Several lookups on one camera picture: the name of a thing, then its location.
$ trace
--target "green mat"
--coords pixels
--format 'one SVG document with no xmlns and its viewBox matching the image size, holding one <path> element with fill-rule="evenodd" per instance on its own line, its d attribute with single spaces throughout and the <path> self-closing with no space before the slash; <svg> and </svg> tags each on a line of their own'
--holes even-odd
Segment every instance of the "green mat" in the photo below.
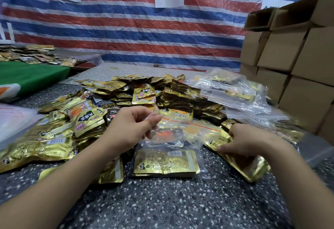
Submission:
<svg viewBox="0 0 334 229">
<path fill-rule="evenodd" d="M 65 79 L 69 70 L 69 67 L 50 64 L 0 62 L 0 99 L 25 96 L 42 90 Z"/>
</svg>

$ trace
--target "striped tarpaulin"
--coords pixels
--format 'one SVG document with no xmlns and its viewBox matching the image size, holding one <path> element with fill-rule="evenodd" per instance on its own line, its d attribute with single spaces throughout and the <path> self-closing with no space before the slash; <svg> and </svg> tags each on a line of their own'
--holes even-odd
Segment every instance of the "striped tarpaulin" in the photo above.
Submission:
<svg viewBox="0 0 334 229">
<path fill-rule="evenodd" d="M 104 53 L 116 63 L 238 71 L 247 14 L 262 0 L 4 0 L 1 23 L 18 42 Z"/>
</svg>

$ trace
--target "speckled countertop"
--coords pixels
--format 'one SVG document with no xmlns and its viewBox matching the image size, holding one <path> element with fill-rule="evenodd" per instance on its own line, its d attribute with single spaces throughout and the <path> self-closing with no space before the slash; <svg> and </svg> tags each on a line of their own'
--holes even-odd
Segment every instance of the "speckled countertop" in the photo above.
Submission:
<svg viewBox="0 0 334 229">
<path fill-rule="evenodd" d="M 76 88 L 56 84 L 15 104 L 37 107 Z M 256 184 L 249 184 L 221 157 L 205 147 L 201 151 L 211 180 L 130 178 L 125 160 L 124 181 L 90 186 L 59 228 L 292 227 L 272 174 Z M 36 183 L 42 170 L 56 165 L 58 163 L 29 164 L 0 174 L 0 204 Z M 332 191 L 333 165 L 334 157 L 331 157 L 314 168 Z"/>
</svg>

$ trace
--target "purple label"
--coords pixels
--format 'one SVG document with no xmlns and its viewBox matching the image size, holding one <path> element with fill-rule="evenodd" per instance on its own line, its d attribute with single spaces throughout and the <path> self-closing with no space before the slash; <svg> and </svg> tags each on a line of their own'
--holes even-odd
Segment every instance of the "purple label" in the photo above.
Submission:
<svg viewBox="0 0 334 229">
<path fill-rule="evenodd" d="M 79 125 L 77 126 L 77 130 L 81 130 L 84 126 L 85 126 L 84 123 L 79 124 Z"/>
</svg>

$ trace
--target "stack of cardboard boxes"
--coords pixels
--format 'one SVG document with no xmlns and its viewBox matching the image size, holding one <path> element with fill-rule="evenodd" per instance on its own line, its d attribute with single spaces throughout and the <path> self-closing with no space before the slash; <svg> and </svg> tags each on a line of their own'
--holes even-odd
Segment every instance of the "stack of cardboard boxes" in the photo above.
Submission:
<svg viewBox="0 0 334 229">
<path fill-rule="evenodd" d="M 301 0 L 248 14 L 240 73 L 279 108 L 334 144 L 334 0 Z"/>
</svg>

